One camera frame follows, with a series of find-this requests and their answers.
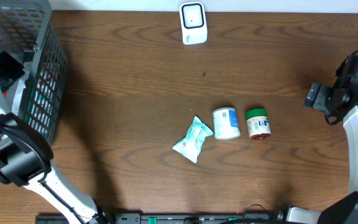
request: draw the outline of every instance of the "can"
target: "can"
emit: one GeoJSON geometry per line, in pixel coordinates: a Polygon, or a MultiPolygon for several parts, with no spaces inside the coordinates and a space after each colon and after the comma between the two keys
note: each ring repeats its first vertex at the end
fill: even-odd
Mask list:
{"type": "Polygon", "coordinates": [[[272,135],[266,110],[263,108],[246,112],[248,134],[251,139],[265,139],[272,135]]]}
{"type": "Polygon", "coordinates": [[[236,109],[220,108],[213,113],[215,139],[227,140],[240,136],[236,109]]]}

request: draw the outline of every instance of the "basket mesh side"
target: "basket mesh side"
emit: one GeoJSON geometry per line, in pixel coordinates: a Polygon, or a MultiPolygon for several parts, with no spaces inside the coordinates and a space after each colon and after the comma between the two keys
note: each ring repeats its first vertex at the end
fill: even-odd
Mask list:
{"type": "Polygon", "coordinates": [[[19,62],[25,50],[33,50],[45,17],[41,7],[14,7],[0,3],[0,52],[6,51],[19,62]]]}
{"type": "Polygon", "coordinates": [[[68,78],[67,58],[49,25],[24,121],[53,142],[68,78]]]}

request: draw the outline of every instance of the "white wall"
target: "white wall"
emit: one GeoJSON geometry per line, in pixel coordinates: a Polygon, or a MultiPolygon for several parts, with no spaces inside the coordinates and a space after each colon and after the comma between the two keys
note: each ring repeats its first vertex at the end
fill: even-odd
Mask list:
{"type": "MultiPolygon", "coordinates": [[[[53,9],[177,11],[184,0],[50,0],[53,9]]],[[[348,12],[358,0],[202,0],[209,12],[348,12]]]]}

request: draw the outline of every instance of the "plastic basket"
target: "plastic basket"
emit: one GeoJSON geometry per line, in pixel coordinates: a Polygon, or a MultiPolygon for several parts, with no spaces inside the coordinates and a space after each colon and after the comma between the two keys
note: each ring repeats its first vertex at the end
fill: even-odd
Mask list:
{"type": "Polygon", "coordinates": [[[0,52],[26,62],[18,117],[53,143],[68,79],[68,62],[50,24],[47,0],[0,0],[0,52]]]}

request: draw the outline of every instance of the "green lid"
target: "green lid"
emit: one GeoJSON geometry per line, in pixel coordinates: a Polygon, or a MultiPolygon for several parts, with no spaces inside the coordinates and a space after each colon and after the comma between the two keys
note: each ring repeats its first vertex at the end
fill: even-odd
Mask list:
{"type": "Polygon", "coordinates": [[[253,109],[246,112],[246,119],[253,118],[254,116],[267,116],[265,109],[253,109]]]}

